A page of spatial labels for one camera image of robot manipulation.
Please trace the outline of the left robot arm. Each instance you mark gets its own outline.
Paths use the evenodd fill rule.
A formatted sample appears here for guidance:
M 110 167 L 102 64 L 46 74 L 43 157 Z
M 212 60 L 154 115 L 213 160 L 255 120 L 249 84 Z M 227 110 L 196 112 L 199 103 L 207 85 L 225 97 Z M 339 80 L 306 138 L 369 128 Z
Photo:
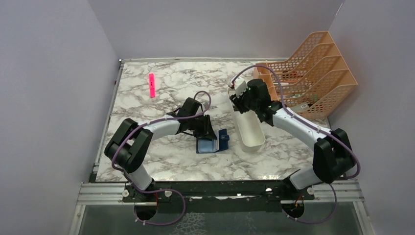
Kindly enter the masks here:
M 147 173 L 143 161 L 152 141 L 161 137 L 192 131 L 202 140 L 216 140 L 210 116 L 205 115 L 202 104 L 189 97 L 182 107 L 160 119 L 138 123 L 125 119 L 105 147 L 104 154 L 116 170 L 123 172 L 136 186 L 135 194 L 142 201 L 153 197 L 153 178 Z

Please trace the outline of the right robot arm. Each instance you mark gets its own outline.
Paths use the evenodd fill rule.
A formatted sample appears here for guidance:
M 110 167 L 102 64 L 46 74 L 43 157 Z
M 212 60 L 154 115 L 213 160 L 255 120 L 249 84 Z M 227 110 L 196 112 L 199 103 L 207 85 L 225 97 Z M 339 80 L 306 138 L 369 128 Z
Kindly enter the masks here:
M 312 165 L 285 178 L 282 192 L 286 198 L 295 199 L 302 189 L 315 184 L 330 184 L 356 165 L 344 130 L 316 125 L 283 107 L 280 101 L 272 101 L 261 79 L 246 82 L 238 78 L 233 88 L 230 100 L 240 113 L 254 112 L 260 122 L 288 132 L 313 150 Z

